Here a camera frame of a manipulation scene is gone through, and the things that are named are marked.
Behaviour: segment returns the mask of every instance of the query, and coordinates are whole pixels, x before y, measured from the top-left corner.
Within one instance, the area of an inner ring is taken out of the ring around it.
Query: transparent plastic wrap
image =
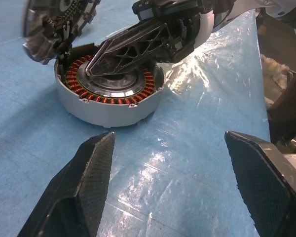
[[[132,3],[103,0],[74,45],[137,23]],[[258,236],[224,142],[227,130],[269,140],[253,11],[180,63],[161,64],[166,84],[154,114],[105,129],[65,111],[53,62],[27,58],[15,30],[22,5],[0,1],[0,236],[16,236],[79,144],[106,131],[116,142],[98,236]]]

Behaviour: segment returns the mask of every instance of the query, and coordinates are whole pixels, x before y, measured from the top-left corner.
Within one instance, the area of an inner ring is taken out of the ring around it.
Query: blue table cover
[[[138,22],[132,0],[102,0],[75,45]],[[0,0],[0,237],[14,237],[51,178],[91,136],[114,131],[111,181],[98,236],[257,237],[237,189],[226,130],[269,140],[254,12],[162,65],[154,114],[106,129],[67,113],[53,63],[21,45],[22,0]]]

